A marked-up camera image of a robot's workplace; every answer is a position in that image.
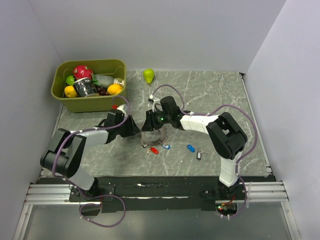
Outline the metal disc with key rings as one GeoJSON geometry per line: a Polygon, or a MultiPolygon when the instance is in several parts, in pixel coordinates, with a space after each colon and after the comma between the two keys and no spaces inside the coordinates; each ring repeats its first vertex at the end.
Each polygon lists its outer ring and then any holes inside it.
{"type": "Polygon", "coordinates": [[[140,144],[146,144],[149,147],[160,146],[166,141],[166,130],[164,127],[151,132],[145,131],[140,133],[140,144]]]}

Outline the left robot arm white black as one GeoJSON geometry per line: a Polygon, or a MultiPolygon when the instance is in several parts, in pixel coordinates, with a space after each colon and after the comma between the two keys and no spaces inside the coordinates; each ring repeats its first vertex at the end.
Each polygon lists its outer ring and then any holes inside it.
{"type": "Polygon", "coordinates": [[[81,167],[86,148],[105,145],[117,136],[127,138],[139,134],[140,130],[133,117],[121,110],[107,112],[97,126],[85,130],[56,130],[41,158],[40,165],[78,189],[87,201],[99,195],[99,181],[81,167]]]}

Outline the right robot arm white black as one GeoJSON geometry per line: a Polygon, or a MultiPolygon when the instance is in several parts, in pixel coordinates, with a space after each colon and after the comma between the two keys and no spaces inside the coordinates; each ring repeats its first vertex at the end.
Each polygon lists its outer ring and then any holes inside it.
{"type": "Polygon", "coordinates": [[[146,111],[142,132],[153,132],[165,124],[182,131],[196,131],[209,135],[211,142],[220,155],[220,174],[218,193],[223,199],[230,199],[236,193],[239,183],[237,161],[248,141],[248,137],[232,115],[224,112],[220,115],[201,115],[183,112],[172,96],[159,99],[149,96],[152,109],[146,111]]]}

